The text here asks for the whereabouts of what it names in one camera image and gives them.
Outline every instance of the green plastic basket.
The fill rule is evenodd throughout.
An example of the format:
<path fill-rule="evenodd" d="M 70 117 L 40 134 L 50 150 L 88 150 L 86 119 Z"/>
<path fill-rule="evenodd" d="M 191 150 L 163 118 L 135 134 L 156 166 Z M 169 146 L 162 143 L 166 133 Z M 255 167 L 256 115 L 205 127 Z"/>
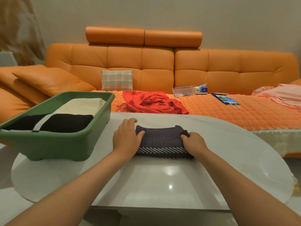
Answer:
<path fill-rule="evenodd" d="M 74 98 L 102 98 L 106 101 L 89 125 L 75 133 L 55 132 L 2 132 L 0 143 L 12 146 L 32 161 L 41 159 L 70 159 L 83 161 L 90 157 L 94 146 L 106 124 L 110 120 L 111 103 L 115 95 L 110 92 L 60 93 L 32 107 L 16 117 L 2 123 L 0 129 L 27 115 L 53 113 L 66 102 Z"/>

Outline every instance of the white towel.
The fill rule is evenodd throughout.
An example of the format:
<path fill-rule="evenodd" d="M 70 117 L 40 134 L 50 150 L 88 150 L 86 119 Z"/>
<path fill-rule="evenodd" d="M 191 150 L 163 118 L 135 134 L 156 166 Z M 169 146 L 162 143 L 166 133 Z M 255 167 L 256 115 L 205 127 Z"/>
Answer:
<path fill-rule="evenodd" d="M 75 98 L 58 108 L 54 113 L 93 115 L 106 103 L 101 98 Z"/>

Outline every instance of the glossy table surface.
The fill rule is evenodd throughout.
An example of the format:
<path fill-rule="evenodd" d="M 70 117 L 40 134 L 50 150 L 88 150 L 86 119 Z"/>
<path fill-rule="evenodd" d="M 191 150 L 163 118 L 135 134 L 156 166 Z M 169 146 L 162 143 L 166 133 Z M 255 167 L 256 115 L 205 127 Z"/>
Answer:
<path fill-rule="evenodd" d="M 282 202 L 293 191 L 292 173 L 284 160 L 249 131 L 216 118 L 197 115 L 111 113 L 91 157 L 70 160 L 30 161 L 19 154 L 11 178 L 15 190 L 37 202 L 88 170 L 112 151 L 114 131 L 123 119 L 135 117 L 138 125 L 166 128 L 180 125 L 200 133 L 209 149 Z M 195 160 L 134 157 L 108 182 L 92 205 L 219 209 L 228 206 L 204 167 Z"/>

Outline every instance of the pink cloth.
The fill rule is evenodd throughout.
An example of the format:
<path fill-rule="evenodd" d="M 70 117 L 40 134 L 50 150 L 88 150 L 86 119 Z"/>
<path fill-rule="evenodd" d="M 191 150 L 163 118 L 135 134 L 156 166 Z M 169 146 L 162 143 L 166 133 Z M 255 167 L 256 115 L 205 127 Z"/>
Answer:
<path fill-rule="evenodd" d="M 276 88 L 264 86 L 254 90 L 252 95 L 269 98 L 278 104 L 301 112 L 301 86 L 289 84 L 279 84 Z"/>

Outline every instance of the black and white cloth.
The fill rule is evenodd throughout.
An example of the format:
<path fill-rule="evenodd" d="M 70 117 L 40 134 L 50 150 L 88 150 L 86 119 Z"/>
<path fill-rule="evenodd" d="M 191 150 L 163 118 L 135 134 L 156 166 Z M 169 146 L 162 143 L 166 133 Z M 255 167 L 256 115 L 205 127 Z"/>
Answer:
<path fill-rule="evenodd" d="M 85 129 L 92 119 L 93 115 L 55 113 L 24 116 L 1 131 L 74 133 Z"/>
<path fill-rule="evenodd" d="M 168 159 L 193 159 L 183 145 L 181 135 L 189 134 L 181 126 L 172 128 L 143 128 L 136 126 L 136 134 L 145 131 L 135 156 L 150 156 Z"/>

